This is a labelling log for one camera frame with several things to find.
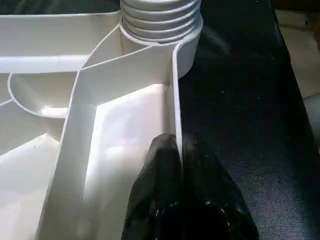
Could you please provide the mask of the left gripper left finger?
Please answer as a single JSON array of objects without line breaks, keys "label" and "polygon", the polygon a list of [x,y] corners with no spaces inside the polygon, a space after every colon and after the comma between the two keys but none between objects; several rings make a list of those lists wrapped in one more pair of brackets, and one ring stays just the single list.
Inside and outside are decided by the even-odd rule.
[{"label": "left gripper left finger", "polygon": [[123,240],[180,240],[183,183],[176,137],[160,134],[149,147],[134,181],[125,215]]}]

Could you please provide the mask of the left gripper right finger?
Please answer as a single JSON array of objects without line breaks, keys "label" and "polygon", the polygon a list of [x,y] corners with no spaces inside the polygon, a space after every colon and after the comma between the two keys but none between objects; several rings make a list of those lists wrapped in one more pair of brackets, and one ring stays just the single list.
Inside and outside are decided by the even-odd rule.
[{"label": "left gripper right finger", "polygon": [[258,240],[241,190],[209,145],[183,136],[185,239]]}]

